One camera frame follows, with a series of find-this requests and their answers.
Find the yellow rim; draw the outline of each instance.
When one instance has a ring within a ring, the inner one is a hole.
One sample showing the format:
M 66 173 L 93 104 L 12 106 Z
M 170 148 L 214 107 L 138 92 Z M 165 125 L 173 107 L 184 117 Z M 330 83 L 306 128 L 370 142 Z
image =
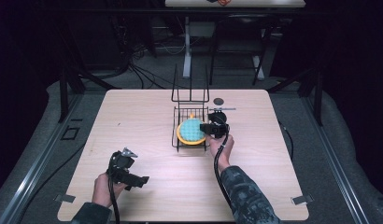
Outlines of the yellow rim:
M 187 140 L 183 139 L 182 136 L 180 136 L 180 131 L 179 131 L 179 130 L 180 130 L 180 125 L 182 125 L 182 123 L 179 124 L 179 126 L 177 126 L 177 138 L 178 138 L 179 141 L 181 141 L 183 144 L 186 144 L 186 145 L 198 145 L 198 144 L 200 144 L 200 143 L 202 143 L 202 142 L 204 142 L 204 141 L 206 140 L 205 137 L 203 137 L 202 139 L 200 139 L 200 140 L 198 140 L 198 141 L 194 141 L 194 142 L 187 141 Z

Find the wooden tabletop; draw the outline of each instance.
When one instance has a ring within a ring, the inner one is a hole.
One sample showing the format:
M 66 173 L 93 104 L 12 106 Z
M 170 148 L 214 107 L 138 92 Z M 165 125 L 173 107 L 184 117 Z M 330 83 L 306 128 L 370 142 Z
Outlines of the wooden tabletop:
M 165 0 L 167 7 L 222 7 L 206 0 Z M 304 7 L 304 0 L 232 0 L 226 7 Z
M 180 97 L 188 95 L 181 91 Z M 202 91 L 193 91 L 193 97 Z M 211 90 L 223 107 L 235 145 L 231 164 L 240 166 L 261 188 L 282 220 L 305 220 L 304 204 L 291 197 L 302 192 L 291 164 L 276 114 L 266 91 Z M 94 179 L 104 173 L 115 151 L 128 147 L 138 158 L 130 172 L 150 176 L 142 188 L 124 191 L 118 199 L 123 221 L 234 221 L 213 171 L 213 159 L 203 148 L 173 147 L 174 111 L 167 90 L 108 91 L 92 126 L 63 203 L 61 221 L 72 219 L 92 199 Z

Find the sleeve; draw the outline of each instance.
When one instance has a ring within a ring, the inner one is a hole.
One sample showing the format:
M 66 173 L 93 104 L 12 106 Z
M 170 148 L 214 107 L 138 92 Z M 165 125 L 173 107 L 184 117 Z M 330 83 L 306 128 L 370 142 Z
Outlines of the sleeve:
M 72 218 L 71 224 L 107 224 L 112 211 L 96 203 L 85 203 Z
M 220 179 L 232 202 L 236 223 L 281 223 L 256 183 L 238 166 L 230 166 Z

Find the chair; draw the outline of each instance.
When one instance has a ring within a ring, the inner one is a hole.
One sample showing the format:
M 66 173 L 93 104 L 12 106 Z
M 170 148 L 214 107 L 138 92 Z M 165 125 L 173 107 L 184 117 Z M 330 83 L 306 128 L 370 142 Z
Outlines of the chair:
M 277 18 L 270 15 L 230 15 L 217 21 L 211 46 L 211 67 L 209 85 L 212 85 L 214 69 L 237 68 L 255 69 L 252 85 L 258 79 L 259 70 L 270 35 L 277 26 Z M 253 56 L 259 57 L 256 66 L 215 66 L 215 58 L 219 53 L 247 54 L 253 62 Z

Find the human arm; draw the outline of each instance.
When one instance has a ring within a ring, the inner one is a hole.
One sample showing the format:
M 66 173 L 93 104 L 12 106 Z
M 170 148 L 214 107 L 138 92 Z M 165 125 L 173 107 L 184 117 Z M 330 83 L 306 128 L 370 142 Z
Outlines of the human arm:
M 215 139 L 206 137 L 210 152 L 216 156 L 224 137 Z M 231 201 L 231 208 L 236 223 L 281 223 L 275 215 L 273 207 L 268 202 L 257 184 L 238 166 L 230 164 L 230 155 L 234 139 L 229 135 L 226 146 L 220 154 L 218 169 L 220 180 Z
M 126 187 L 125 184 L 113 184 L 116 199 Z M 92 202 L 85 203 L 73 217 L 72 224 L 104 224 L 110 222 L 112 211 L 108 208 L 112 205 L 108 188 L 107 174 L 99 175 L 94 182 Z

